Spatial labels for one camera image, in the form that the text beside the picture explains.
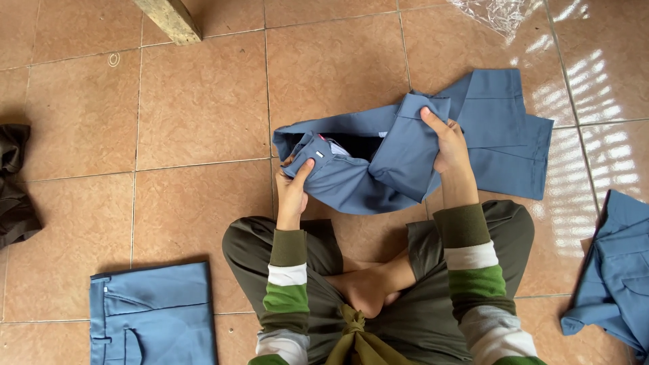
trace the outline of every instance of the hand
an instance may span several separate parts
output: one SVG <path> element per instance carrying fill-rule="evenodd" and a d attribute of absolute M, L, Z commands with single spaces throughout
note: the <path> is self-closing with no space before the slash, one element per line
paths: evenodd
<path fill-rule="evenodd" d="M 464 134 L 459 124 L 454 120 L 448 120 L 444 124 L 435 114 L 430 112 L 428 107 L 420 111 L 421 119 L 437 133 L 439 140 L 439 152 L 435 157 L 433 168 L 440 174 L 449 169 L 466 172 L 471 170 L 469 163 L 469 150 Z"/>
<path fill-rule="evenodd" d="M 293 162 L 295 156 L 291 155 L 282 163 L 286 166 Z M 277 229 L 281 231 L 294 231 L 300 229 L 300 216 L 306 209 L 306 202 L 308 195 L 304 192 L 304 181 L 306 180 L 315 161 L 309 158 L 300 167 L 300 170 L 295 174 L 295 178 L 291 179 L 280 168 L 275 174 L 275 181 L 277 182 L 277 195 L 279 200 L 279 212 L 277 214 Z"/>
<path fill-rule="evenodd" d="M 444 208 L 479 203 L 467 141 L 464 140 L 459 124 L 454 120 L 448 120 L 448 125 L 444 124 L 428 107 L 423 107 L 419 113 L 421 119 L 437 133 L 439 152 L 433 162 L 433 168 L 439 172 L 442 180 Z"/>

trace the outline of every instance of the plastic wrap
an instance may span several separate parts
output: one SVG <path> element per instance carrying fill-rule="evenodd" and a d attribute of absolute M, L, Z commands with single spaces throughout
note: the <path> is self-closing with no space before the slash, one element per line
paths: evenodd
<path fill-rule="evenodd" d="M 447 0 L 466 15 L 492 28 L 506 38 L 513 38 L 530 0 Z"/>

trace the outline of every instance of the person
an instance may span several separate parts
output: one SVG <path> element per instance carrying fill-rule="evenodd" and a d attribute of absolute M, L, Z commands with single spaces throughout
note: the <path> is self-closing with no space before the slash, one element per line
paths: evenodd
<path fill-rule="evenodd" d="M 480 204 L 459 125 L 421 118 L 439 138 L 444 209 L 408 224 L 393 260 L 350 260 L 329 220 L 300 221 L 310 159 L 294 179 L 276 174 L 277 221 L 228 228 L 223 254 L 263 327 L 249 365 L 543 364 L 513 301 L 532 219 L 511 200 Z"/>

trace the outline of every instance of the wooden plank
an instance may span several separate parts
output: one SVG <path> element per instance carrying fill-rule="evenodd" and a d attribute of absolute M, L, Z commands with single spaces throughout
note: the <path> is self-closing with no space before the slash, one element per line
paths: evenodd
<path fill-rule="evenodd" d="M 190 13 L 181 0 L 133 0 L 177 45 L 201 41 Z"/>

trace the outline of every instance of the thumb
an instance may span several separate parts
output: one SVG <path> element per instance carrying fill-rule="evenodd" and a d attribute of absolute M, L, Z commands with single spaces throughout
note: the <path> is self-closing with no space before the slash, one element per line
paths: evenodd
<path fill-rule="evenodd" d="M 300 167 L 300 169 L 297 170 L 297 173 L 295 174 L 295 178 L 293 178 L 293 182 L 298 183 L 300 186 L 304 185 L 306 177 L 309 176 L 311 170 L 313 170 L 314 165 L 315 165 L 315 160 L 312 158 L 309 158 L 307 161 L 305 161 Z"/>
<path fill-rule="evenodd" d="M 444 135 L 445 133 L 448 133 L 450 131 L 448 125 L 444 124 L 444 122 L 441 121 L 433 112 L 431 112 L 428 107 L 423 107 L 419 111 L 419 114 L 421 115 L 421 119 L 424 121 L 424 123 L 431 127 L 438 136 Z"/>

